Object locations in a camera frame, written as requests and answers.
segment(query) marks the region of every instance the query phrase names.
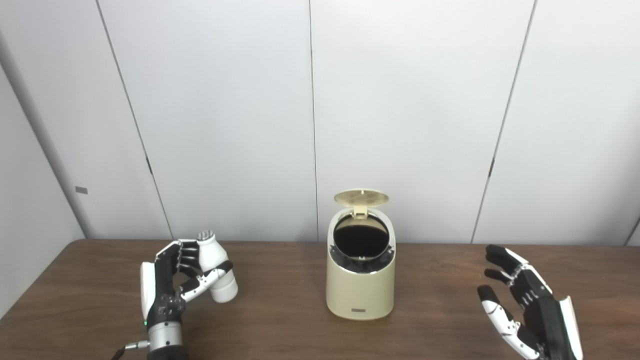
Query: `open lid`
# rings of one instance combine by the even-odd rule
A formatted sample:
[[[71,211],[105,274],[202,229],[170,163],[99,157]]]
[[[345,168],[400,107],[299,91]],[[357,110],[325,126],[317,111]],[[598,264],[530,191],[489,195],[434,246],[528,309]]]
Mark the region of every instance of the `open lid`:
[[[354,217],[366,218],[368,207],[374,208],[386,203],[389,196],[372,189],[349,189],[338,193],[333,199],[342,206],[353,208]]]

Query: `robotic hand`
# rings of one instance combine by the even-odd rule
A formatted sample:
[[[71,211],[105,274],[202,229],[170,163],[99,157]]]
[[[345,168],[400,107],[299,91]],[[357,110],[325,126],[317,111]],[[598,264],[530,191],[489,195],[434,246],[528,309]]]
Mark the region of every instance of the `robotic hand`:
[[[175,240],[156,254],[153,263],[140,267],[142,315],[148,341],[131,343],[119,350],[114,359],[130,348],[150,347],[147,360],[186,360],[182,346],[181,314],[186,303],[209,290],[216,302],[232,300],[238,291],[233,264],[211,231],[197,240]],[[173,276],[182,272],[189,279],[173,288]]]
[[[582,360],[582,347],[570,297],[554,299],[536,269],[504,247],[486,247],[486,259],[503,271],[486,269],[484,275],[502,281],[524,309],[525,325],[504,309],[493,289],[478,287],[484,311],[502,338],[524,359]]]

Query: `trash can lid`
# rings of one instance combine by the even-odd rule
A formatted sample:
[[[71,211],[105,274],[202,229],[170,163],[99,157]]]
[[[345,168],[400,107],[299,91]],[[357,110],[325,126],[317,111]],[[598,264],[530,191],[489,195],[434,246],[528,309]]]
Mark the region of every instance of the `trash can lid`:
[[[342,206],[373,208],[389,201],[389,196],[372,189],[349,189],[338,193],[333,199]]]

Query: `black cable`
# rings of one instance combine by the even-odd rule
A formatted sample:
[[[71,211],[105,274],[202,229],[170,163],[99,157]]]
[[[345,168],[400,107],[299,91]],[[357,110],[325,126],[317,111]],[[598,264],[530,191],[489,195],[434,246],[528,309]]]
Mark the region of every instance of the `black cable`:
[[[118,351],[116,351],[115,354],[113,354],[113,357],[111,358],[111,360],[118,360],[120,359],[122,356],[124,355],[124,348],[119,348]]]

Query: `panel seam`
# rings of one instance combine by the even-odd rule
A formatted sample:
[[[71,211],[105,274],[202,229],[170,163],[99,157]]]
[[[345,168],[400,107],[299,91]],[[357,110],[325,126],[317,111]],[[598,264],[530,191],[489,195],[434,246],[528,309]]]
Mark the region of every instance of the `panel seam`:
[[[142,145],[142,151],[145,154],[145,158],[147,160],[147,164],[149,164],[149,156],[147,154],[147,148],[145,147],[145,142],[142,139],[142,134],[140,133],[140,127],[138,126],[138,119],[136,118],[136,113],[133,110],[133,105],[131,104],[131,98],[129,97],[129,91],[127,90],[127,85],[125,84],[124,77],[122,76],[122,71],[120,70],[120,63],[118,63],[118,58],[116,57],[115,49],[113,48],[113,43],[111,42],[111,35],[109,34],[109,29],[107,28],[107,23],[104,20],[104,14],[102,13],[102,7],[100,6],[100,0],[95,0],[95,5],[98,8],[98,13],[100,14],[100,20],[102,21],[102,27],[104,28],[104,32],[107,35],[107,41],[109,42],[109,49],[111,50],[111,55],[113,56],[113,61],[116,64],[116,69],[118,70],[118,75],[120,76],[120,83],[122,84],[122,90],[124,90],[124,94],[127,98],[127,104],[129,105],[129,110],[131,111],[131,117],[133,118],[133,123],[136,126],[136,132],[138,133],[138,138],[140,139],[140,144]],[[158,200],[160,201],[160,207],[162,208],[162,212],[164,214],[164,221],[166,222],[166,226],[169,229],[169,235],[173,239],[173,231],[171,230],[171,224],[169,224],[169,218],[166,216],[166,210],[164,209],[164,203],[162,201],[162,196],[160,196],[160,190],[158,189],[158,184],[156,181],[156,176],[151,172],[151,179],[153,179],[154,187],[156,188],[156,193],[158,195]]]
[[[504,113],[502,115],[502,122],[500,123],[500,131],[498,132],[498,139],[496,139],[495,142],[495,148],[493,150],[493,157],[492,157],[492,169],[493,166],[495,165],[495,157],[498,153],[498,148],[500,147],[500,140],[502,139],[502,132],[504,130],[504,124],[506,122],[507,116],[509,114],[509,108],[511,107],[511,98],[513,97],[513,89],[515,88],[516,85],[516,80],[518,79],[518,73],[520,72],[520,65],[522,64],[522,57],[524,55],[524,51],[525,48],[527,47],[527,41],[529,39],[529,32],[531,31],[531,24],[533,23],[533,17],[536,13],[536,6],[538,5],[538,0],[534,0],[533,1],[533,6],[531,6],[531,14],[529,16],[529,23],[527,24],[527,30],[524,34],[524,39],[522,40],[522,48],[520,49],[520,56],[518,57],[518,63],[516,65],[516,70],[515,73],[513,74],[513,81],[511,82],[511,89],[509,90],[509,97],[507,98],[507,105],[504,108]],[[476,216],[476,223],[474,224],[474,231],[471,234],[471,241],[470,243],[473,244],[474,240],[476,238],[476,231],[478,228],[478,223],[480,221],[480,215],[482,213],[482,209],[484,206],[484,199],[486,197],[486,192],[487,189],[489,188],[489,182],[491,181],[491,175],[489,174],[489,176],[487,176],[486,178],[486,182],[484,184],[484,190],[482,192],[482,198],[480,199],[480,206],[478,207],[478,214]]]
[[[633,230],[631,230],[631,233],[629,234],[629,237],[627,238],[623,246],[629,245],[629,242],[631,242],[631,238],[634,237],[636,231],[640,231],[640,218],[638,218],[638,220],[636,221],[636,225],[634,226]]]
[[[311,119],[314,127],[314,180],[316,186],[316,241],[320,242],[320,219],[318,208],[318,167],[317,167],[317,147],[316,147],[316,93],[314,90],[314,39],[312,35],[311,23],[311,0],[309,4],[309,52],[311,60]]]

